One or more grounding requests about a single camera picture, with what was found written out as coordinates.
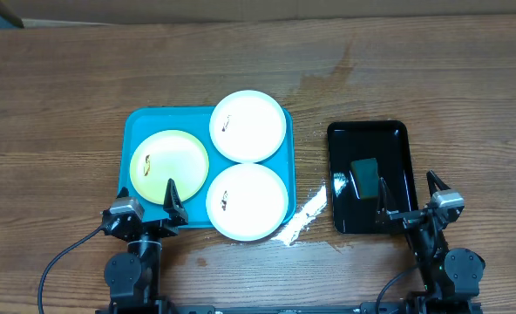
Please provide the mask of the green yellow sponge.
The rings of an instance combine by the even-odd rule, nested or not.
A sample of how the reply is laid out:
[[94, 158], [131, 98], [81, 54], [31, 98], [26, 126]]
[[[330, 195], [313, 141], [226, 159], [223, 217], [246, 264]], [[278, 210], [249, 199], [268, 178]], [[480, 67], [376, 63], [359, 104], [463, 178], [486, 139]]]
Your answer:
[[350, 173], [358, 199], [377, 198], [379, 176], [375, 158], [352, 161]]

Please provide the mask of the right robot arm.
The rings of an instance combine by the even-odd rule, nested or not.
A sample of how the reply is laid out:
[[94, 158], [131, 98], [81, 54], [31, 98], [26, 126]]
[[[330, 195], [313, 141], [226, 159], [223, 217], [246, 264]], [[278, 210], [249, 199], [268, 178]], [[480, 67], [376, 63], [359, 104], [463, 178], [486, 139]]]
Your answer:
[[[465, 200], [433, 171], [426, 173], [431, 199], [423, 208], [408, 212], [397, 209], [384, 180], [378, 181], [376, 225], [390, 234], [402, 234], [414, 255], [415, 264], [393, 277], [379, 292], [375, 313], [480, 313], [472, 302], [479, 294], [485, 260], [476, 252], [449, 249], [443, 230], [461, 215]], [[419, 271], [423, 291], [407, 294], [402, 304], [382, 303], [396, 282]]]

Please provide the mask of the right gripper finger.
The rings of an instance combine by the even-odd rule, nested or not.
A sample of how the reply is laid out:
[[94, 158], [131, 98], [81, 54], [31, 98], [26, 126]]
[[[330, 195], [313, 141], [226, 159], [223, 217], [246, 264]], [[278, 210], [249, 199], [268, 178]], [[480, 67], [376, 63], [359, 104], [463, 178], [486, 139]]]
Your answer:
[[434, 195], [436, 192], [448, 190], [450, 187], [445, 184], [433, 170], [426, 173], [429, 194]]
[[377, 212], [379, 214], [397, 214], [398, 208], [395, 200], [388, 188], [388, 185], [383, 177], [378, 181], [378, 201]]

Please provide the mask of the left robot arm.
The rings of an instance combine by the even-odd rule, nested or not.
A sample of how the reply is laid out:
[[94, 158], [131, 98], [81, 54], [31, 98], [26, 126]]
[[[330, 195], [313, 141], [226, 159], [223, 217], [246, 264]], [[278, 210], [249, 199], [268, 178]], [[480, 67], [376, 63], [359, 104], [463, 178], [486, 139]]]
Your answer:
[[163, 238], [177, 236], [188, 222], [174, 180], [166, 184], [165, 219], [145, 222], [141, 203], [122, 188], [115, 202], [102, 213], [102, 231], [126, 242], [105, 266], [110, 288], [107, 313], [176, 313], [173, 303], [160, 295], [160, 257]]

